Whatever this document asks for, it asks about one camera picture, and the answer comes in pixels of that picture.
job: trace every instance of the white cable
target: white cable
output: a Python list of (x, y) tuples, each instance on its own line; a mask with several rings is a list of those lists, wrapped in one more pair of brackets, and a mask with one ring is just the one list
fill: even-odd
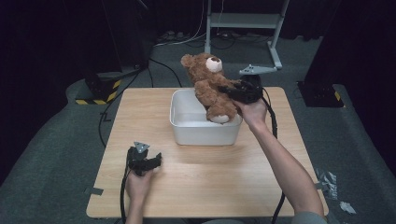
[(159, 46), (163, 46), (163, 45), (176, 45), (176, 44), (184, 44), (184, 43), (190, 42), (190, 41), (192, 41), (192, 40), (195, 40), (195, 39), (198, 39), (198, 38), (200, 38), (200, 37), (204, 36), (204, 35), (200, 35), (200, 36), (196, 37), (196, 36), (198, 35), (199, 31), (201, 30), (202, 21), (204, 20), (204, 12), (205, 12), (204, 1), (205, 1), (205, 0), (203, 0), (203, 1), (202, 1), (201, 22), (200, 22), (200, 24), (199, 24), (199, 27), (198, 27), (198, 30), (197, 30), (197, 32), (195, 33), (195, 35), (194, 35), (193, 37), (191, 37), (190, 39), (187, 39), (187, 40), (181, 41), (181, 42), (156, 44), (156, 45), (154, 45), (153, 47), (159, 47)]
[(224, 0), (222, 0), (222, 2), (221, 2), (221, 12), (220, 12), (220, 15), (219, 15), (218, 24), (220, 24), (220, 19), (221, 19), (221, 15), (222, 15), (223, 10), (224, 10)]

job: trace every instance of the teddy bear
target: teddy bear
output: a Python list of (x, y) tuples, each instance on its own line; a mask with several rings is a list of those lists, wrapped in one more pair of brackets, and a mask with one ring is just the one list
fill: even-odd
[(221, 59), (209, 53), (186, 54), (181, 64), (188, 71), (195, 96), (205, 107), (206, 119), (220, 124), (232, 121), (236, 106), (226, 93), (219, 91), (219, 86), (233, 88), (237, 81), (224, 76)]

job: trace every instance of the sleeve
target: sleeve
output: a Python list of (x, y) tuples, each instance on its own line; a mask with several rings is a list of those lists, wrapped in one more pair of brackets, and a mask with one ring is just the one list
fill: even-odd
[(316, 213), (301, 212), (294, 216), (291, 224), (327, 224), (327, 221)]

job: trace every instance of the wooden table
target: wooden table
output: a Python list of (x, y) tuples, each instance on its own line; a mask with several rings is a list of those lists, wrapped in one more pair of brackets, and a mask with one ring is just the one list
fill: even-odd
[[(151, 182), (145, 217), (271, 217), (281, 189), (246, 123), (242, 122), (232, 146), (180, 146), (169, 120), (176, 90), (143, 88), (124, 92), (94, 184), (104, 191), (102, 195), (92, 194), (88, 216), (120, 217), (120, 183), (126, 154), (137, 141), (150, 145), (148, 158), (163, 154), (163, 165)], [(267, 91), (276, 113), (279, 141), (318, 182), (285, 92), (280, 88)], [(319, 195), (327, 214), (321, 191)], [(125, 193), (126, 210), (128, 204)], [(287, 200), (279, 215), (294, 215)]]

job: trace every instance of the teddy bear leg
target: teddy bear leg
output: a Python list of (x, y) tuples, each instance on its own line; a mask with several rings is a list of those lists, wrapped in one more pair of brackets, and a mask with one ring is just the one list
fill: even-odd
[(214, 104), (207, 109), (206, 118), (215, 123), (226, 123), (230, 117), (223, 113), (223, 107), (220, 104)]

